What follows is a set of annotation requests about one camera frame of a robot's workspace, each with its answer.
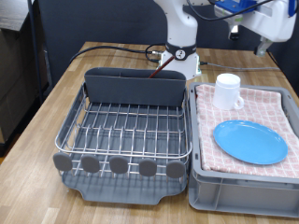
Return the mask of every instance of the blue plate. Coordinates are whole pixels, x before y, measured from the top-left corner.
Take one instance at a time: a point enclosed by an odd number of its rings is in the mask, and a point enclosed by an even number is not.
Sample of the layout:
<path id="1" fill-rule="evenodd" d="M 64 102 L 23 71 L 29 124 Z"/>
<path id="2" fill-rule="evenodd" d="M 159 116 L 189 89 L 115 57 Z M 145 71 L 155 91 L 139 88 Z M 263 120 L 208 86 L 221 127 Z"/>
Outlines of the blue plate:
<path id="1" fill-rule="evenodd" d="M 288 155 L 288 146 L 273 130 L 246 120 L 228 120 L 214 130 L 217 144 L 231 156 L 254 164 L 273 164 Z"/>

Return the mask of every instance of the dark wall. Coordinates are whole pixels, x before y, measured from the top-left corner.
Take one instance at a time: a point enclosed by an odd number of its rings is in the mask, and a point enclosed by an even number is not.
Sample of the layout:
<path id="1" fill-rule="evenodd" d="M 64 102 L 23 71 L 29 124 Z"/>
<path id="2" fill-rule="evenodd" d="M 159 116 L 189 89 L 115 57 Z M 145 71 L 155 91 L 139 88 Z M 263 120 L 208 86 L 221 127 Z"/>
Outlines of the dark wall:
<path id="1" fill-rule="evenodd" d="M 50 57 L 50 71 L 56 84 L 69 59 L 85 41 L 155 44 L 165 42 L 167 23 L 163 11 L 152 0 L 39 0 Z M 207 17 L 215 17 L 213 6 L 197 7 Z M 270 48 L 287 78 L 299 93 L 299 25 L 292 39 Z M 240 27 L 240 38 L 228 40 L 225 21 L 198 20 L 197 46 L 211 49 L 253 50 L 260 37 Z"/>

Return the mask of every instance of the dish towel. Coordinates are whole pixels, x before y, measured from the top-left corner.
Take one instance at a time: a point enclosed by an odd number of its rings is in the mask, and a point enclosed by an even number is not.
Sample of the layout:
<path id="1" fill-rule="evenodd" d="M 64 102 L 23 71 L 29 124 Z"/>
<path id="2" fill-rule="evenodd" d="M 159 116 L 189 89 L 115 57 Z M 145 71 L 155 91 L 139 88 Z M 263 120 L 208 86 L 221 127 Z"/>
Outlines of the dish towel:
<path id="1" fill-rule="evenodd" d="M 208 85 L 196 88 L 203 170 L 299 178 L 299 140 L 282 110 L 280 93 L 241 88 L 240 95 L 245 101 L 244 108 L 224 111 L 213 106 L 214 90 L 214 87 Z M 233 158 L 217 145 L 213 136 L 218 124 L 231 119 L 250 120 L 276 131 L 288 145 L 288 156 L 272 165 L 250 164 Z"/>

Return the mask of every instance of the wooden table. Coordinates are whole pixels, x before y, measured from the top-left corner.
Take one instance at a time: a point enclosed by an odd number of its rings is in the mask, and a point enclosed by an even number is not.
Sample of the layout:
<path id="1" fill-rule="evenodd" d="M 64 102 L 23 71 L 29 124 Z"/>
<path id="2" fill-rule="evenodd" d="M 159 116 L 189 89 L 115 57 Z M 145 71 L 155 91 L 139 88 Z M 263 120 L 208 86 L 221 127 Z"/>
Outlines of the wooden table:
<path id="1" fill-rule="evenodd" d="M 86 43 L 84 49 L 99 43 Z M 115 45 L 145 49 L 138 45 Z M 275 66 L 269 56 L 251 51 L 199 49 L 201 61 L 227 66 Z M 85 202 L 79 192 L 64 186 L 54 167 L 54 139 L 83 81 L 93 67 L 110 66 L 155 69 L 143 54 L 119 50 L 94 50 L 79 56 L 68 67 L 46 102 L 0 166 L 0 223 L 297 223 L 285 217 L 197 211 L 189 206 L 188 191 L 166 197 L 156 206 Z M 299 99 L 280 71 L 231 71 L 209 65 L 196 81 L 215 82 L 218 74 L 233 72 L 242 84 L 281 86 L 295 102 Z"/>

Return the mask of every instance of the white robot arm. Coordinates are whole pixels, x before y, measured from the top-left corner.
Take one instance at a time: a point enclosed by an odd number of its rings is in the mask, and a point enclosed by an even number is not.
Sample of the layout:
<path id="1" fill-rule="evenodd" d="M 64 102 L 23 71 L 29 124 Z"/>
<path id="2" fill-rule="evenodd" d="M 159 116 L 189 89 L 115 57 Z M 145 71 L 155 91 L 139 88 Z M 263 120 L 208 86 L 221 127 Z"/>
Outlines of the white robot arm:
<path id="1" fill-rule="evenodd" d="M 197 20 L 183 11 L 188 6 L 187 0 L 154 0 L 164 11 L 167 18 L 166 51 L 161 63 L 172 55 L 176 59 L 165 69 L 178 71 L 191 79 L 200 76 L 199 56 L 196 54 Z M 252 7 L 264 0 L 221 0 L 216 2 L 214 9 L 217 17 L 232 16 L 242 9 Z M 209 5 L 207 0 L 189 0 L 192 6 Z M 284 42 L 291 38 L 296 19 L 296 0 L 274 0 L 244 14 L 225 19 L 230 28 L 229 36 L 238 25 L 243 25 L 262 36 L 261 45 L 256 49 L 258 56 L 264 56 L 272 42 Z"/>

